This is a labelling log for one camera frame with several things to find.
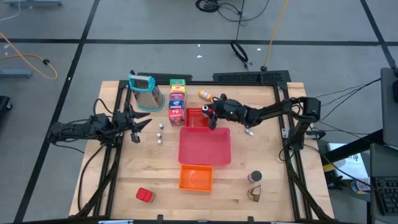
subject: red toy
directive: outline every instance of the red toy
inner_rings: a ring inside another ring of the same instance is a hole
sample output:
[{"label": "red toy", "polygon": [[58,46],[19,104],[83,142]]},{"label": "red toy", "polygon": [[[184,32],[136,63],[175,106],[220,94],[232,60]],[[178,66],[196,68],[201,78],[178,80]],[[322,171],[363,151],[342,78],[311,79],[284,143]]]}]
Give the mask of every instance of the red toy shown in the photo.
[{"label": "red toy", "polygon": [[154,201],[156,194],[150,190],[143,189],[140,187],[137,191],[136,198],[142,200],[143,202],[151,203]]}]

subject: grey floor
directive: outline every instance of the grey floor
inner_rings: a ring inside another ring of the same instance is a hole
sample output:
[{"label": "grey floor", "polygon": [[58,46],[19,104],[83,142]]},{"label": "grey floor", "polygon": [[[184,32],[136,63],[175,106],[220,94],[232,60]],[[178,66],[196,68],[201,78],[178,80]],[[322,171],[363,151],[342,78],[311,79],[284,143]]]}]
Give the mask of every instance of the grey floor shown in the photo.
[{"label": "grey floor", "polygon": [[[239,0],[225,0],[236,6]],[[63,0],[63,6],[23,7],[20,16],[0,22],[0,32],[9,38],[80,39],[94,0]],[[386,41],[398,41],[395,0],[367,0]],[[247,0],[246,17],[256,15],[265,1]],[[240,39],[269,40],[283,0],[270,0],[265,13],[247,22]],[[0,1],[0,18],[17,8]],[[101,0],[89,39],[233,39],[237,24],[219,14],[195,8],[194,0]],[[276,40],[377,41],[359,0],[290,0]],[[0,44],[0,57],[14,52]],[[77,44],[20,44],[25,54],[48,58],[58,70],[58,80],[38,73],[29,79],[1,79],[0,95],[14,103],[0,129],[0,223],[12,222],[39,154],[55,105],[69,71]],[[259,70],[267,45],[244,45],[252,65]],[[389,47],[398,58],[398,47]],[[47,74],[51,70],[31,60]],[[27,68],[21,59],[0,60],[2,68]],[[275,45],[269,70],[288,70],[293,82],[304,82],[307,95],[317,96],[379,78],[388,63],[380,46]],[[192,74],[194,80],[211,80],[217,72],[243,72],[242,63],[229,45],[215,44],[85,44],[70,86],[60,121],[86,118],[91,113],[103,80],[126,79],[128,71]],[[325,122],[347,131],[371,133],[381,128],[380,84],[375,83],[341,105]],[[326,97],[324,102],[335,96]],[[324,107],[325,115],[333,106]],[[329,129],[318,124],[318,128]],[[350,142],[354,136],[331,132],[325,140]],[[72,146],[85,148],[84,141]],[[82,154],[50,147],[25,221],[67,217]],[[330,192],[336,218],[366,222],[366,204],[339,192]]]}]

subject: brown object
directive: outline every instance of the brown object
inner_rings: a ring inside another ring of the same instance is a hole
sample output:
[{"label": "brown object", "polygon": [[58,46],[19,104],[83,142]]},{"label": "brown object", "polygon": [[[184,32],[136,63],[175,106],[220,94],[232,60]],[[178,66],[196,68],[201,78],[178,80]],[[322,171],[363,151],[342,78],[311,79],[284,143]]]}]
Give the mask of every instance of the brown object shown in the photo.
[{"label": "brown object", "polygon": [[252,189],[248,190],[248,197],[253,202],[258,202],[260,200],[260,194],[261,194],[261,184],[258,185],[257,187],[253,187]]},{"label": "brown object", "polygon": [[[103,82],[99,97],[108,108],[113,108],[119,82]],[[305,96],[303,83],[288,83],[290,97]],[[168,85],[159,85],[161,92],[170,90]],[[199,86],[187,87],[187,107],[201,108],[205,101],[198,96],[200,90],[206,90],[215,96],[225,93],[228,98],[255,108],[275,103],[274,89],[270,86]],[[137,109],[134,97],[131,104]],[[285,163],[278,159],[282,149],[278,118],[263,121],[252,128],[256,135],[242,132],[241,124],[218,120],[219,127],[231,130],[231,164],[216,166],[213,173],[213,191],[191,192],[178,189],[180,166],[178,162],[178,144],[180,127],[166,125],[162,130],[163,144],[157,144],[159,123],[167,124],[167,107],[152,112],[148,118],[153,120],[139,133],[141,143],[131,142],[129,134],[124,135],[121,160],[116,189],[113,198],[111,218],[114,219],[156,219],[163,214],[165,220],[224,220],[247,221],[253,216],[256,221],[278,220],[294,221],[292,201]],[[97,113],[107,113],[102,104],[97,105]],[[316,147],[314,140],[305,143]],[[99,148],[98,141],[88,141],[82,167]],[[115,150],[111,152],[111,161]],[[88,165],[81,189],[81,204],[84,205],[98,187],[105,150],[102,150]],[[319,154],[312,149],[300,151],[307,189],[326,214],[333,217],[328,189]],[[262,192],[259,202],[252,202],[248,196],[250,185],[249,172],[262,172]],[[136,199],[140,187],[156,192],[153,203],[143,203]],[[296,189],[297,200],[302,196]],[[104,214],[108,190],[103,195],[100,215]],[[73,198],[70,214],[76,214],[77,193]],[[299,203],[300,216],[304,217],[304,207]]]}]

